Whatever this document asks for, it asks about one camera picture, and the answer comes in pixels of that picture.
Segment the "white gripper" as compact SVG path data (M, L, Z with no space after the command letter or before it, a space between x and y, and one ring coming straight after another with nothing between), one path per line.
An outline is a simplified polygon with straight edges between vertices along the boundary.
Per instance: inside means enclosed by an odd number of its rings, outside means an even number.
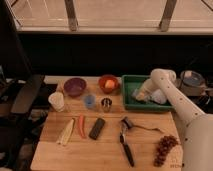
M137 101L148 101L149 96L147 94L151 94L158 89L158 86L151 80L146 79L140 88L140 91L137 90L135 92L135 99Z

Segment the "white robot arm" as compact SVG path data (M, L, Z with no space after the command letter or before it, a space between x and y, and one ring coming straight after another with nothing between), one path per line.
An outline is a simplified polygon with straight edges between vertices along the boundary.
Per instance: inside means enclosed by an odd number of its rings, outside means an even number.
M148 95L160 89L185 126L182 171L213 171L213 114L205 113L175 85L173 70L156 68L139 92Z

